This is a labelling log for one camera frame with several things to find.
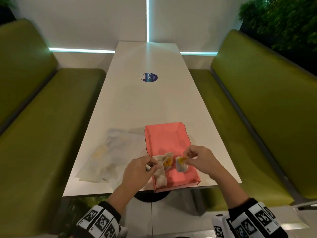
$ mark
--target person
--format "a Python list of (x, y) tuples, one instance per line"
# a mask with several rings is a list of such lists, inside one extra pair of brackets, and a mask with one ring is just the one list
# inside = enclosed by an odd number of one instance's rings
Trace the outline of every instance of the person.
[[(189, 157), (185, 161), (186, 164), (208, 174), (217, 182), (229, 209), (228, 224), (232, 232), (229, 237), (288, 237), (272, 212), (262, 202), (249, 197), (210, 149), (191, 145), (184, 151), (184, 155)], [(154, 166), (146, 171), (145, 165), (149, 162)], [(121, 227), (118, 223), (125, 207), (147, 184), (158, 168), (157, 161), (149, 156), (132, 160), (125, 169), (122, 183), (109, 196), (107, 202), (102, 201), (94, 206), (77, 223), (72, 236), (74, 238), (119, 236)], [(226, 237), (219, 229), (215, 227), (217, 237)]]

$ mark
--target white table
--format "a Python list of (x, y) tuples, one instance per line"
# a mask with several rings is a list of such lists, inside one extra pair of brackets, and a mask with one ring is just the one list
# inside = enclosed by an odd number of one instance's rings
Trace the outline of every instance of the white table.
[[(144, 82), (140, 79), (144, 73), (156, 74), (158, 79)], [(109, 128), (144, 131), (146, 125), (171, 122), (184, 123), (191, 143), (210, 148), (241, 183), (177, 45), (119, 42), (63, 196), (113, 192), (107, 183), (75, 177)], [(208, 175), (199, 175), (199, 187), (216, 185)]]

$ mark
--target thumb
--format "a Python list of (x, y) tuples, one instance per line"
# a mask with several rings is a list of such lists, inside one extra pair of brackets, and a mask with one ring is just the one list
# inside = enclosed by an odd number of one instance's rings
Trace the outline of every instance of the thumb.
[(151, 176), (153, 176), (154, 175), (154, 173), (160, 168), (161, 166), (159, 165), (159, 164), (156, 164), (156, 165), (154, 165), (154, 166), (152, 166), (150, 169), (149, 169), (149, 174), (151, 175)]
[(196, 164), (196, 160), (193, 160), (191, 158), (188, 158), (188, 159), (185, 159), (184, 160), (184, 163), (187, 164), (187, 165), (192, 165), (195, 167), (195, 164)]

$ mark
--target open cardboard box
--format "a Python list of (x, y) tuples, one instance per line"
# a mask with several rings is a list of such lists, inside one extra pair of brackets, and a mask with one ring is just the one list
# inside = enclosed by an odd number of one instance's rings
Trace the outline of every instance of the open cardboard box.
[(167, 170), (167, 186), (156, 188), (154, 177), (154, 192), (198, 185), (200, 177), (195, 167), (189, 166), (186, 172), (177, 172), (175, 158), (182, 156), (185, 149), (191, 145), (183, 123), (165, 123), (145, 126), (146, 151), (150, 156), (164, 155), (173, 152), (172, 167)]

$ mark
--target translucent plastic bag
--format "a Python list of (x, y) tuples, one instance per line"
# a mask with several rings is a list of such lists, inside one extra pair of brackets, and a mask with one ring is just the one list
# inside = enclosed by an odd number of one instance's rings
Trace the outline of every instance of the translucent plastic bag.
[(80, 181), (109, 183), (114, 190), (121, 184), (129, 162), (145, 155), (147, 152), (144, 134), (110, 129), (76, 177)]

